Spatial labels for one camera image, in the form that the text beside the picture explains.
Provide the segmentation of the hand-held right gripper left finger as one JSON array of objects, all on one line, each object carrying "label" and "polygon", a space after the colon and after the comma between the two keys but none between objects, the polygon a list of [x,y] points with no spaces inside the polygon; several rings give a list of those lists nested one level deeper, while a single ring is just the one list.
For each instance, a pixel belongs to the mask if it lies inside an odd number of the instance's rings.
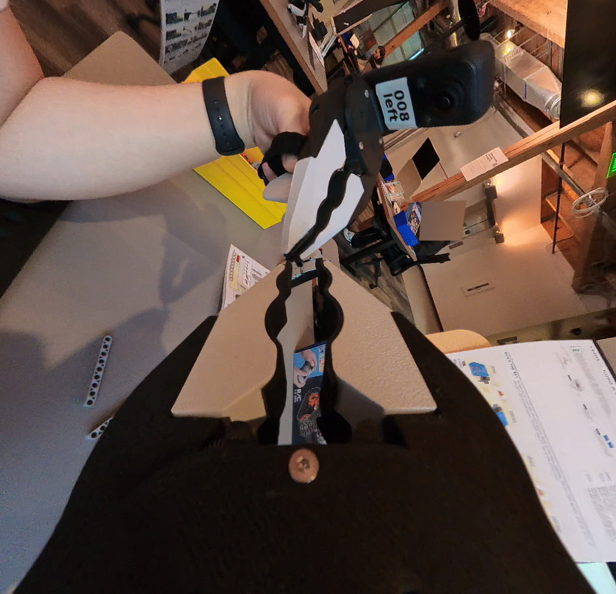
[{"label": "hand-held right gripper left finger", "polygon": [[175,418],[262,419],[262,444],[279,442],[287,372],[279,340],[293,267],[281,263],[212,318],[212,328],[171,408]]}]

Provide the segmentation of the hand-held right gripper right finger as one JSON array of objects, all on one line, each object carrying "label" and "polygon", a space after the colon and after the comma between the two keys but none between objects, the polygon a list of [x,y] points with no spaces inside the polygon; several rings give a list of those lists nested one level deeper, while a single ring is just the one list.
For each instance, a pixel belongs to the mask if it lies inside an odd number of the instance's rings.
[{"label": "hand-held right gripper right finger", "polygon": [[317,327],[326,339],[317,425],[327,444],[349,442],[364,421],[433,413],[396,315],[331,262],[317,259],[315,268]]}]

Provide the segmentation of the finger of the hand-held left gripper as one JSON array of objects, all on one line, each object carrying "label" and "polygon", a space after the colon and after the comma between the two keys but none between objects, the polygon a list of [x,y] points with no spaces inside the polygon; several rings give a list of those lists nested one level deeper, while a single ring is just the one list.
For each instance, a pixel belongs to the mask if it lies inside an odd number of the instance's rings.
[{"label": "finger of the hand-held left gripper", "polygon": [[343,207],[339,206],[326,218],[325,226],[317,228],[315,240],[309,242],[309,232],[317,224],[319,207],[328,196],[329,180],[344,165],[344,149],[343,131],[335,120],[317,156],[297,162],[282,221],[281,252],[289,262],[303,262],[346,226],[347,219],[341,212]]},{"label": "finger of the hand-held left gripper", "polygon": [[361,178],[334,173],[327,186],[301,186],[289,213],[289,262],[304,262],[347,226],[364,196]]}]

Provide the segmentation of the yellow parts bin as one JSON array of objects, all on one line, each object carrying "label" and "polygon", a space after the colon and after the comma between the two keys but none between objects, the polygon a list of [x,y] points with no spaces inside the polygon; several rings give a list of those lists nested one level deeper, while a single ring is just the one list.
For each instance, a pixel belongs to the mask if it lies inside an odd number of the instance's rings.
[{"label": "yellow parts bin", "polygon": [[255,147],[220,157],[194,171],[261,228],[269,228],[281,222],[286,205],[263,197],[265,184],[257,172],[262,158],[262,152]]}]

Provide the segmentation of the person's left forearm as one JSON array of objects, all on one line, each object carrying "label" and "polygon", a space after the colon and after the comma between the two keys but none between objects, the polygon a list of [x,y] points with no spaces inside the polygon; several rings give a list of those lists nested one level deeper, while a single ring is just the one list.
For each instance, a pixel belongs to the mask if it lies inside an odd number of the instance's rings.
[{"label": "person's left forearm", "polygon": [[1,11],[2,199],[108,197],[217,158],[198,84],[45,78],[19,22]]}]

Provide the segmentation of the person's left hand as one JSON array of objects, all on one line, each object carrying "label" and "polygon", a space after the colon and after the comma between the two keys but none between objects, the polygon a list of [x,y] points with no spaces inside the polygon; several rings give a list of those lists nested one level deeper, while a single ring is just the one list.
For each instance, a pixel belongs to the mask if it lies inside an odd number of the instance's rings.
[{"label": "person's left hand", "polygon": [[312,102],[287,79],[270,72],[246,71],[224,80],[227,104],[245,149],[266,153],[281,133],[309,134]]}]

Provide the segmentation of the blue bin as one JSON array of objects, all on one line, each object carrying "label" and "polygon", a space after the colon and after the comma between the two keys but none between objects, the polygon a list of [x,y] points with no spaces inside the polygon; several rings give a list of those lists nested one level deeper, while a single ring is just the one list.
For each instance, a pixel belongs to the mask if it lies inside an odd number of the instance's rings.
[{"label": "blue bin", "polygon": [[418,233],[421,221],[421,202],[408,205],[405,210],[400,210],[394,216],[394,223],[399,236],[409,247],[418,245]]}]

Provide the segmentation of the blue robot kit box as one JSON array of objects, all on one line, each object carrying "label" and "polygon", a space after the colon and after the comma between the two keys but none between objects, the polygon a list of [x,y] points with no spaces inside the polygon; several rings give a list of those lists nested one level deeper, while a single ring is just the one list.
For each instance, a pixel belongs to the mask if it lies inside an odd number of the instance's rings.
[{"label": "blue robot kit box", "polygon": [[325,371],[326,341],[294,353],[291,443],[326,445],[319,430],[320,392]]}]

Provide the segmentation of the long wooden table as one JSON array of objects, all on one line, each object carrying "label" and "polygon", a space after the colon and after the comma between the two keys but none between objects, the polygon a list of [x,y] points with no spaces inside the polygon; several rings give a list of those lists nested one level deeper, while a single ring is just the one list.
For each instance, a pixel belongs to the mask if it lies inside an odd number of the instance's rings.
[{"label": "long wooden table", "polygon": [[312,86],[308,95],[313,92],[321,94],[327,90],[327,77],[323,64],[319,61],[309,37],[302,37],[301,29],[288,12],[288,0],[258,0],[263,6],[269,19],[287,46],[285,55],[289,55],[290,64],[296,63],[301,73],[298,76],[305,77],[306,81]]}]

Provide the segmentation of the black and white display board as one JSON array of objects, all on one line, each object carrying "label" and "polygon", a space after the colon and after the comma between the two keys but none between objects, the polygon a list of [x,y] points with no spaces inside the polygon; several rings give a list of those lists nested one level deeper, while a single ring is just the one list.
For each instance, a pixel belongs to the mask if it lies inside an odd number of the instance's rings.
[{"label": "black and white display board", "polygon": [[403,196],[410,200],[420,188],[423,179],[440,163],[439,156],[429,137],[421,144],[411,159],[408,159],[397,174]]}]

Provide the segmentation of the black wristband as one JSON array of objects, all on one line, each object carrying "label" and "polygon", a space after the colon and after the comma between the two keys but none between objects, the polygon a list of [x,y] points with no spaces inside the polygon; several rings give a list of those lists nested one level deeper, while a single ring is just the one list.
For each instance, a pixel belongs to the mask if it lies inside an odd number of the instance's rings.
[{"label": "black wristband", "polygon": [[243,153],[245,145],[228,106],[225,80],[223,76],[210,78],[201,82],[201,88],[214,148],[220,156],[232,157]]}]

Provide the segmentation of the paper notice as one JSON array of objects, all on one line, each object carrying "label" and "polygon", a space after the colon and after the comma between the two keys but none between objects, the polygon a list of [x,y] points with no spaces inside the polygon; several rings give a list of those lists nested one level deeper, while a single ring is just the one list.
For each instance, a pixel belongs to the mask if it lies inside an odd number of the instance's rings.
[{"label": "paper notice", "polygon": [[496,147],[473,161],[470,161],[466,165],[463,165],[460,168],[460,172],[466,181],[471,181],[507,161],[509,160],[503,150],[500,147]]}]

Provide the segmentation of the black floor lamp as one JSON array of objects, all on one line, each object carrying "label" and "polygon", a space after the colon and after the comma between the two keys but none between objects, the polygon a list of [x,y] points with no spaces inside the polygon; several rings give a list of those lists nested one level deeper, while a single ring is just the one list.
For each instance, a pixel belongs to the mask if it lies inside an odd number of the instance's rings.
[{"label": "black floor lamp", "polygon": [[458,0],[458,12],[466,36],[477,41],[481,35],[481,21],[474,0]]}]

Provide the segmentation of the white instruction poster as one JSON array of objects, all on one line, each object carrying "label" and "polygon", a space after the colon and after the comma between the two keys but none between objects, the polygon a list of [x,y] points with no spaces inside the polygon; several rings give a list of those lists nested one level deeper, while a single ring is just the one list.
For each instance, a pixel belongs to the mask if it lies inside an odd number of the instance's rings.
[{"label": "white instruction poster", "polygon": [[578,563],[615,562],[615,375],[593,340],[449,353],[520,453]]}]

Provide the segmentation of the printed photo board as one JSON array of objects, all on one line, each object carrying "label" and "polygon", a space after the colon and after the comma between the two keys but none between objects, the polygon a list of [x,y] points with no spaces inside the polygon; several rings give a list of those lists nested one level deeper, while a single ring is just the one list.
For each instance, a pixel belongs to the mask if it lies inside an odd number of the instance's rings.
[{"label": "printed photo board", "polygon": [[159,0],[159,65],[174,74],[193,63],[210,34],[219,0]]}]

